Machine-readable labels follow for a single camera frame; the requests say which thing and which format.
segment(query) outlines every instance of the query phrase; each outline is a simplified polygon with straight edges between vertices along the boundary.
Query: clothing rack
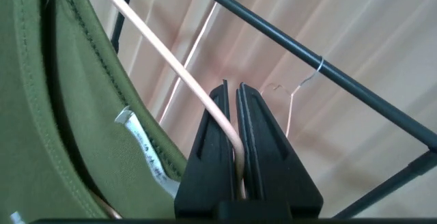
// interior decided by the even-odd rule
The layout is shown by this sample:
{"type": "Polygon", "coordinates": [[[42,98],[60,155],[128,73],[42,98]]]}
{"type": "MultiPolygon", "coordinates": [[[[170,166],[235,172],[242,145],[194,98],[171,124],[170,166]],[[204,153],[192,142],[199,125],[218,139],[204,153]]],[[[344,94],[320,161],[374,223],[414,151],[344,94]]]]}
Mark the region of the clothing rack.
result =
{"type": "MultiPolygon", "coordinates": [[[[353,217],[359,212],[363,211],[370,205],[376,203],[383,197],[407,184],[409,181],[415,179],[417,176],[422,175],[434,168],[437,165],[437,134],[426,128],[421,123],[412,119],[392,104],[379,97],[365,86],[348,76],[334,65],[330,64],[326,60],[322,63],[322,56],[315,54],[295,39],[291,38],[274,25],[270,24],[256,13],[250,11],[235,0],[214,0],[233,12],[236,16],[258,29],[264,35],[280,44],[283,48],[299,57],[301,60],[309,64],[311,67],[317,69],[320,68],[320,73],[328,77],[331,81],[338,84],[341,88],[364,102],[367,106],[384,116],[386,119],[392,121],[392,123],[405,130],[408,134],[418,139],[421,143],[425,144],[429,151],[412,161],[405,169],[396,173],[389,178],[386,182],[377,186],[374,190],[361,197],[359,200],[348,206],[345,210],[342,210],[335,216],[338,219],[345,219],[353,217]]],[[[113,35],[112,43],[118,42],[119,32],[121,31],[122,22],[115,26],[114,32],[118,32],[117,35],[113,35]]]]}

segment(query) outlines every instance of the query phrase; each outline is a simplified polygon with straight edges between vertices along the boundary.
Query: black rod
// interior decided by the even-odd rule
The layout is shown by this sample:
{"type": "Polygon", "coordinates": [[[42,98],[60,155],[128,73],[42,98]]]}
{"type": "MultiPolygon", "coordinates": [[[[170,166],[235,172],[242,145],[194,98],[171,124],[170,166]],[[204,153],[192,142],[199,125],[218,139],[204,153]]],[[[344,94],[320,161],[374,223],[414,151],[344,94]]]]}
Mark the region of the black rod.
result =
{"type": "Polygon", "coordinates": [[[123,23],[124,23],[124,16],[123,14],[118,12],[117,20],[115,21],[114,31],[112,33],[112,38],[111,38],[111,44],[116,53],[118,53],[118,49],[119,49],[119,39],[120,39],[120,34],[122,33],[123,23]]]}
{"type": "Polygon", "coordinates": [[[348,219],[352,218],[356,214],[365,210],[370,205],[381,200],[388,194],[396,191],[403,185],[409,183],[411,180],[415,179],[417,176],[421,176],[430,169],[437,165],[437,154],[432,151],[428,151],[422,154],[420,157],[412,161],[406,168],[402,169],[394,176],[390,177],[388,180],[383,182],[381,185],[377,186],[368,194],[362,196],[360,199],[355,201],[353,204],[342,210],[340,213],[334,216],[338,219],[348,219]]]}
{"type": "MultiPolygon", "coordinates": [[[[302,59],[305,63],[309,64],[313,68],[318,68],[322,57],[315,54],[301,43],[295,41],[287,34],[271,25],[269,22],[250,11],[235,0],[215,0],[222,6],[239,16],[242,20],[246,21],[254,28],[260,30],[263,34],[280,44],[283,48],[289,52],[295,54],[295,56],[302,59]]],[[[437,135],[430,129],[424,127],[392,104],[382,99],[365,86],[361,85],[353,78],[343,73],[334,65],[324,61],[323,66],[320,68],[320,72],[328,77],[330,80],[338,84],[340,87],[348,91],[359,100],[363,101],[369,107],[374,109],[379,114],[383,115],[394,124],[405,130],[407,133],[418,139],[429,148],[437,150],[437,135]]]]}

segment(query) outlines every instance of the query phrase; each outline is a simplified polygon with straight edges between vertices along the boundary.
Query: beige backdrop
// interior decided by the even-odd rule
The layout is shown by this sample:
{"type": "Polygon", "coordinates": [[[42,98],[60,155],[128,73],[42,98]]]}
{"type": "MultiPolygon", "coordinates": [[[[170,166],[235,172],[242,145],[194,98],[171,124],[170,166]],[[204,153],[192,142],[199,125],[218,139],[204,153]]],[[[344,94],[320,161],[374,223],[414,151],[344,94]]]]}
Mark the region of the beige backdrop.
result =
{"type": "MultiPolygon", "coordinates": [[[[437,131],[437,0],[237,0],[437,131]]],[[[108,35],[116,10],[91,0],[108,35]]],[[[132,0],[130,5],[209,92],[229,81],[232,122],[240,82],[263,89],[285,129],[292,91],[313,72],[211,0],[132,0]]],[[[119,58],[161,126],[188,156],[203,107],[126,21],[119,58]]],[[[426,151],[416,139],[321,75],[294,99],[289,140],[332,216],[426,151]]],[[[436,216],[437,169],[360,216],[436,216]]]]}

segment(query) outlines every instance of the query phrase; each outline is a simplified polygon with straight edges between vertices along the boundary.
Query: wire hanger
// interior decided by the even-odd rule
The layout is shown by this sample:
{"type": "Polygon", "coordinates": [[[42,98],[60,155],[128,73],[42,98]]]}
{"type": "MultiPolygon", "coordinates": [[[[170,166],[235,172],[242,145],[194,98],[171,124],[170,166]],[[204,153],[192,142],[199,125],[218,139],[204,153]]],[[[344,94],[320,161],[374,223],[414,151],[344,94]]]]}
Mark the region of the wire hanger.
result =
{"type": "Polygon", "coordinates": [[[141,18],[130,8],[124,0],[111,0],[113,5],[128,18],[133,25],[146,37],[150,43],[164,57],[171,68],[180,76],[180,78],[188,85],[188,87],[200,99],[208,112],[217,121],[217,124],[223,129],[232,143],[235,154],[236,174],[238,178],[239,189],[242,189],[242,177],[244,171],[244,148],[238,133],[234,130],[229,120],[223,115],[223,112],[217,107],[214,101],[207,95],[205,90],[196,82],[191,74],[184,66],[176,59],[171,51],[159,40],[153,31],[141,20],[141,18]]]}
{"type": "Polygon", "coordinates": [[[317,70],[315,70],[314,72],[313,72],[313,74],[311,75],[311,76],[308,76],[307,78],[305,78],[297,87],[296,87],[296,89],[292,92],[292,93],[290,93],[289,91],[288,91],[288,89],[287,88],[285,88],[284,86],[282,86],[282,85],[279,85],[279,84],[274,84],[274,83],[269,83],[269,84],[267,84],[267,86],[265,86],[264,88],[263,88],[263,90],[261,90],[261,92],[260,92],[260,94],[262,95],[263,94],[263,92],[265,91],[265,89],[267,88],[267,87],[269,87],[269,86],[271,86],[271,85],[274,85],[275,87],[273,88],[273,90],[276,90],[276,89],[278,89],[278,88],[282,88],[282,89],[284,89],[286,92],[287,92],[287,94],[288,95],[290,95],[290,105],[289,105],[289,108],[288,108],[288,120],[287,120],[287,129],[286,129],[286,131],[285,131],[285,136],[288,138],[288,133],[290,132],[290,123],[291,123],[291,120],[292,120],[292,109],[293,109],[293,98],[294,98],[294,95],[299,91],[299,89],[307,82],[307,81],[309,81],[309,80],[311,80],[314,76],[315,76],[315,74],[317,74],[319,71],[320,71],[320,68],[322,68],[322,66],[323,66],[323,63],[324,63],[324,61],[325,61],[325,59],[323,58],[323,56],[320,56],[321,58],[322,58],[322,60],[321,60],[321,62],[320,62],[320,65],[319,65],[319,67],[317,68],[317,70]]]}

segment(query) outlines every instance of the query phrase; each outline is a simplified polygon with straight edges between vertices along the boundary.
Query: green garment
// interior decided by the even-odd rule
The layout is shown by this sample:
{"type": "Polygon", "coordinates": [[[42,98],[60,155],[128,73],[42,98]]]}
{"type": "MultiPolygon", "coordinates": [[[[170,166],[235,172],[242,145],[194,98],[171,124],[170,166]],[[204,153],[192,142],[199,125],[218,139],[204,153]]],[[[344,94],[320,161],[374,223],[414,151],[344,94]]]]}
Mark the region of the green garment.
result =
{"type": "Polygon", "coordinates": [[[88,0],[0,0],[0,223],[18,212],[171,218],[135,138],[114,119],[130,105],[180,180],[186,160],[145,109],[88,0]]]}

